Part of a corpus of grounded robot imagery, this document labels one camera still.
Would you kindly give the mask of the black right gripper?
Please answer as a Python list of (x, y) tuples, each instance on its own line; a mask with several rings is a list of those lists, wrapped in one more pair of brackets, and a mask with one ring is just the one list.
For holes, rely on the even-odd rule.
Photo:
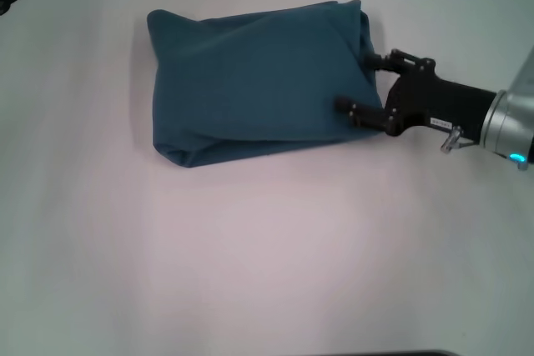
[(451, 131), (458, 127), (462, 137), (478, 143), (485, 117), (496, 93), (446, 81), (436, 75), (436, 62), (417, 58), (398, 49), (382, 56), (368, 53), (363, 59), (370, 70), (398, 73), (385, 109), (337, 97), (335, 110), (346, 114), (357, 128), (385, 131), (397, 137), (412, 127)]

